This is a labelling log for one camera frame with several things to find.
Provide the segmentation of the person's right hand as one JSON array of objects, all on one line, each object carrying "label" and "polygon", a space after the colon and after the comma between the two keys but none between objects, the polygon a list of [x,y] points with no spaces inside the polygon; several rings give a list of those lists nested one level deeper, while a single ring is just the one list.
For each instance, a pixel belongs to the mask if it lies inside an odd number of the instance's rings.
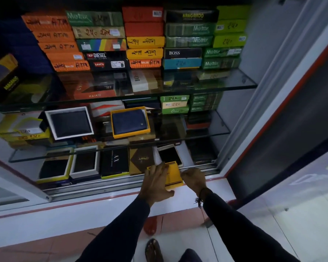
[{"label": "person's right hand", "polygon": [[194,185],[187,186],[194,191],[197,197],[200,197],[201,192],[204,189],[207,189],[205,175],[199,168],[189,169],[196,169],[196,183]]}]

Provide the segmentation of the person's left hand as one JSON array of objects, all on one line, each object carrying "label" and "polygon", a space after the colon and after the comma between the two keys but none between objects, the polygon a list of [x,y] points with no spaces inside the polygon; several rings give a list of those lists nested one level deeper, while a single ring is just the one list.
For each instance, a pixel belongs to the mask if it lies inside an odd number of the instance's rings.
[{"label": "person's left hand", "polygon": [[152,207],[154,203],[169,199],[163,197],[163,189],[165,188],[159,188],[160,182],[165,184],[166,171],[165,162],[162,162],[158,165],[151,166],[150,169],[144,172],[144,179],[138,198],[148,203],[149,207]]}]

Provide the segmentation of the person's right forearm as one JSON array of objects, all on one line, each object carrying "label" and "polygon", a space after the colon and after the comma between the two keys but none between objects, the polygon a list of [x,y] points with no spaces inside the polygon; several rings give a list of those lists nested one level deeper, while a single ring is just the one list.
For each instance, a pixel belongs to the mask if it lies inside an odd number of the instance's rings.
[{"label": "person's right forearm", "polygon": [[235,262],[300,262],[210,189],[204,189],[200,198],[205,213]]}]

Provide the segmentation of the plain black wallet box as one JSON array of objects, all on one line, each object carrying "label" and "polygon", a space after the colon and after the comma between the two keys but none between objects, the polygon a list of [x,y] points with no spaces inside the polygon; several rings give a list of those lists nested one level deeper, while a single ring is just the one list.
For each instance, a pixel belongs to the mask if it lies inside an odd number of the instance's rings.
[{"label": "plain black wallet box", "polygon": [[185,144],[194,165],[211,163],[217,159],[214,145],[209,137],[186,140]]}]

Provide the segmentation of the brown wallet box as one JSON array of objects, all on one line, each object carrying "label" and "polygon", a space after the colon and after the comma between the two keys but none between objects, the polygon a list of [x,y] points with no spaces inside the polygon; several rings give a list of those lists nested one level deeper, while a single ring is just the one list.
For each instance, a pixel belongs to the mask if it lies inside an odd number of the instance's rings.
[{"label": "brown wallet box", "polygon": [[143,147],[129,149],[129,175],[140,175],[155,164],[153,148]]}]

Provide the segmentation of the black box with white print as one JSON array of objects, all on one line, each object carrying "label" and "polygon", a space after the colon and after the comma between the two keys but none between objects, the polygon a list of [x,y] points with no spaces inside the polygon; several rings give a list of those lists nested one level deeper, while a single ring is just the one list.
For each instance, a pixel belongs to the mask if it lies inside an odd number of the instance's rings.
[{"label": "black box with white print", "polygon": [[100,170],[102,179],[129,175],[129,149],[104,150],[100,152]]}]

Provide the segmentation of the stack of small green boxes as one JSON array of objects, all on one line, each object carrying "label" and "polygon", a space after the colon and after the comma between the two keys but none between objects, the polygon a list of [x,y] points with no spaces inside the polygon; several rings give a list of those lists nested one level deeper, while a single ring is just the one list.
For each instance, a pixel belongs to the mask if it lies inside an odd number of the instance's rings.
[{"label": "stack of small green boxes", "polygon": [[216,110],[222,96],[223,92],[161,96],[162,114],[187,114],[189,112]]}]

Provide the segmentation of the long glass shelf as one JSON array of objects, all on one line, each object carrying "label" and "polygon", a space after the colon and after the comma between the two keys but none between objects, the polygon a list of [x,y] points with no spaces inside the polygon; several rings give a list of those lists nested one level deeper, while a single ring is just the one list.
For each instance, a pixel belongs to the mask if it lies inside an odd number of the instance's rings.
[{"label": "long glass shelf", "polygon": [[[50,106],[62,108],[74,107],[84,104],[115,100],[136,100],[174,95],[191,95],[196,93],[220,93],[225,91],[255,89],[257,83],[249,78],[239,68],[232,70],[150,70],[158,80],[158,89],[133,93],[129,77],[130,70],[121,71],[76,71],[59,72],[52,74],[50,94],[44,102],[35,104],[0,105],[0,112],[13,113],[30,110],[44,110]],[[72,91],[78,81],[116,80],[118,82],[117,96],[75,100]]]}]

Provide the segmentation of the beige wallet box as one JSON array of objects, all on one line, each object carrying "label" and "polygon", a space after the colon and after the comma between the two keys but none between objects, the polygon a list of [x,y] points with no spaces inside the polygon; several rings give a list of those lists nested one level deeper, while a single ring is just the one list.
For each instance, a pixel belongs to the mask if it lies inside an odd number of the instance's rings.
[{"label": "beige wallet box", "polygon": [[133,93],[158,89],[158,80],[150,70],[130,70]]}]

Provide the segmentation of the red and white box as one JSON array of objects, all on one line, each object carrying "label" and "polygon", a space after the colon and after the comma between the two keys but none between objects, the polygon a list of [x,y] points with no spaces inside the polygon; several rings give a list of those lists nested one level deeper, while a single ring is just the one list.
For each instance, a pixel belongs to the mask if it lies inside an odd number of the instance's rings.
[{"label": "red and white box", "polygon": [[111,111],[125,109],[125,105],[121,100],[94,102],[90,103],[89,106],[94,118],[109,116]]}]

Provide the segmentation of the yellow-edged box with black wallet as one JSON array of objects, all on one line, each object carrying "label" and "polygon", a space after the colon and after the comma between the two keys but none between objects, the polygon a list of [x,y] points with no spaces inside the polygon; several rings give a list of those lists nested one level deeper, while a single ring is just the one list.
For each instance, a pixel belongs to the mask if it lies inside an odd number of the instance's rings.
[{"label": "yellow-edged box with black wallet", "polygon": [[69,184],[74,148],[49,150],[39,172],[37,184]]}]

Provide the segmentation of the white box with dark wallet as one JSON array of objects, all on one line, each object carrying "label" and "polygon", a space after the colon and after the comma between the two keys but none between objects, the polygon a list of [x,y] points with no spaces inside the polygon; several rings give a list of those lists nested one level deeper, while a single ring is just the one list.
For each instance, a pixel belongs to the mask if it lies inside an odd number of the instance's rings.
[{"label": "white box with dark wallet", "polygon": [[86,106],[45,111],[54,140],[64,140],[94,134]]}]

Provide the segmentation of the stacks of colourful wallet boxes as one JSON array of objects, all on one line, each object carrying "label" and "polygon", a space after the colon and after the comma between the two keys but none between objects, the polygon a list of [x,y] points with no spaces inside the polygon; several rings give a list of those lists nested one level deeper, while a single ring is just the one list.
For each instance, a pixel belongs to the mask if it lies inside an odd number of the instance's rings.
[{"label": "stacks of colourful wallet boxes", "polygon": [[250,5],[22,15],[56,72],[239,67]]}]

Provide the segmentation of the glass sliding door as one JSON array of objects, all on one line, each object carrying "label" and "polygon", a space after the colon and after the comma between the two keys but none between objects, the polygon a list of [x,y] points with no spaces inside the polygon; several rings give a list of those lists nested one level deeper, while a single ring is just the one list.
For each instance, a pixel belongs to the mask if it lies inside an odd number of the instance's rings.
[{"label": "glass sliding door", "polygon": [[51,201],[33,181],[0,160],[0,217]]}]

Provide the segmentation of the black and yellow box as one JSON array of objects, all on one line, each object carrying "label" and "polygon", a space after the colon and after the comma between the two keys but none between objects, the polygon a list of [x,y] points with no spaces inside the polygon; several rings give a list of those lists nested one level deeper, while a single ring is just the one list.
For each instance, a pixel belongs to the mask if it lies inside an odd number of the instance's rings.
[{"label": "black and yellow box", "polygon": [[44,102],[52,81],[51,74],[28,74],[12,54],[0,55],[0,105]]}]

